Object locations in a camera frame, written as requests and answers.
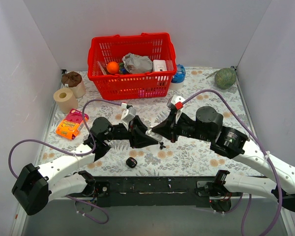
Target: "leaf pattern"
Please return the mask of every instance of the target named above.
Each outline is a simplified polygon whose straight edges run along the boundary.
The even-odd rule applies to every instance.
[[[169,109],[166,104],[172,95],[176,94],[188,98],[199,90],[214,89],[222,94],[240,119],[246,125],[249,125],[237,86],[233,85],[227,90],[221,90],[215,86],[214,77],[206,79],[207,75],[217,69],[201,69],[202,73],[197,73],[199,70],[199,68],[187,68],[184,87],[178,91],[169,90],[166,97],[132,99],[125,102],[133,105],[137,110],[137,115],[149,127],[157,125],[167,117]],[[82,98],[78,98],[78,110],[81,111],[87,101],[101,98],[101,95],[94,83],[88,79],[87,72],[79,73],[82,75],[87,88],[87,93]],[[195,119],[196,110],[201,106],[212,106],[223,114],[224,125],[246,133],[215,94],[206,92],[194,98],[184,106],[184,112]],[[122,110],[119,106],[104,102],[93,102],[87,106],[86,114],[90,117],[89,126],[100,116],[106,117],[112,124],[118,124]],[[68,140],[57,135],[55,133],[56,127],[64,117],[65,114],[57,108],[46,142],[70,151],[87,138],[88,131],[83,128],[81,134],[74,140]],[[163,140],[163,142],[166,146],[163,150],[160,150],[157,145],[132,149],[127,140],[113,140],[109,143],[112,148],[104,157],[91,165],[81,167],[77,171],[86,170],[94,176],[214,176],[218,170],[225,169],[241,175],[260,175],[250,167],[215,154],[209,149],[209,143],[185,137],[179,137],[175,144],[168,140]],[[39,163],[43,164],[60,156],[62,156],[62,153],[45,147]],[[130,156],[138,161],[138,165],[133,169],[125,163]]]

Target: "gray wall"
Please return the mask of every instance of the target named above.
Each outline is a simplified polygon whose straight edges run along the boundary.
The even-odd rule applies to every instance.
[[[295,166],[295,0],[271,2],[239,63],[238,77],[258,137]]]
[[[22,0],[0,0],[0,236],[10,234],[17,201],[15,178],[8,169],[12,146],[25,138],[41,139],[60,69]],[[15,150],[13,166],[34,162],[39,146]]]
[[[96,36],[168,32],[177,63],[238,62],[270,0],[24,0],[62,69],[87,70]]]

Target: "snack package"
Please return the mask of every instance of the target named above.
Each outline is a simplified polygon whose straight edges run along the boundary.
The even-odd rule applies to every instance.
[[[88,121],[89,116],[84,114],[85,120]],[[56,129],[56,134],[64,136],[67,139],[75,139],[79,135],[84,126],[82,112],[72,109],[69,114],[60,122]]]

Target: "basket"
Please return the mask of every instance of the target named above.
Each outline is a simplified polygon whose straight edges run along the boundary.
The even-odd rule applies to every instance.
[[[122,62],[128,53],[148,56],[152,61],[165,60],[167,71],[103,75],[99,64],[106,66],[111,61]],[[88,78],[107,100],[164,97],[177,70],[175,59],[168,33],[96,37],[88,52]]]

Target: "orange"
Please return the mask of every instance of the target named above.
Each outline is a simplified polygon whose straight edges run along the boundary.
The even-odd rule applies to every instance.
[[[119,65],[115,61],[111,61],[110,63],[108,63],[106,68],[107,68],[107,71],[111,74],[119,73]]]

